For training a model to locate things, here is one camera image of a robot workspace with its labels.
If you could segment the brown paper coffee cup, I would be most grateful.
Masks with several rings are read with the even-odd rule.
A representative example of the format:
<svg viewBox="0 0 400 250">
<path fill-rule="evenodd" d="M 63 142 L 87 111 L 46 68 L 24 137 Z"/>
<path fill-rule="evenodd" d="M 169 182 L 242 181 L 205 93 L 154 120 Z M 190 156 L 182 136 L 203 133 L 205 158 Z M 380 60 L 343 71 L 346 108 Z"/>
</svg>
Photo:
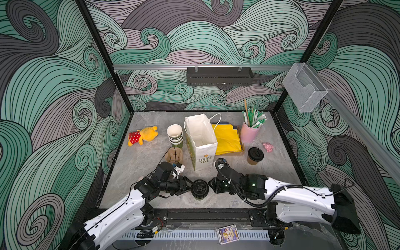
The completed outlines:
<svg viewBox="0 0 400 250">
<path fill-rule="evenodd" d="M 257 164 L 259 163 L 259 161 L 257 161 L 257 160 L 252 160 L 252 159 L 250 159 L 250 158 L 247 159 L 247 162 L 248 162 L 250 165 L 257 165 Z"/>
</svg>

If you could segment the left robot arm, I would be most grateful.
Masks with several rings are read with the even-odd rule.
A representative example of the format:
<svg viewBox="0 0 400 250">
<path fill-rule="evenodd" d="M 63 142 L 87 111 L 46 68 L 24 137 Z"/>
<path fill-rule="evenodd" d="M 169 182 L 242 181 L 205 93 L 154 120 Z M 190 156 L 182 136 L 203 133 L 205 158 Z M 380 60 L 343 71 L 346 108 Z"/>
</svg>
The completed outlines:
<svg viewBox="0 0 400 250">
<path fill-rule="evenodd" d="M 181 163 L 160 162 L 154 171 L 133 183 L 129 193 L 111 208 L 85 223 L 70 226 L 59 248 L 105 250 L 131 229 L 151 224 L 154 208 L 150 201 L 161 191 L 178 196 L 191 189 L 191 181 L 182 175 L 184 170 Z"/>
</svg>

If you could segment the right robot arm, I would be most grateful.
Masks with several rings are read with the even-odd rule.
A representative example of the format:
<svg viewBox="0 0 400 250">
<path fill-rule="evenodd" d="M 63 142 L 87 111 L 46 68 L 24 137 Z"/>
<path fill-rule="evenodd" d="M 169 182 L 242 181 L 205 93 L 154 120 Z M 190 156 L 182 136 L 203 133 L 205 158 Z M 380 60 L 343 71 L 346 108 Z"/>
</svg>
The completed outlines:
<svg viewBox="0 0 400 250">
<path fill-rule="evenodd" d="M 283 223 L 330 224 L 339 232 L 360 234 L 355 201 L 347 186 L 332 184 L 316 188 L 291 184 L 259 174 L 241 174 L 219 158 L 213 163 L 217 176 L 209 185 L 216 193 L 237 195 L 253 207 L 264 209 L 269 220 Z"/>
</svg>

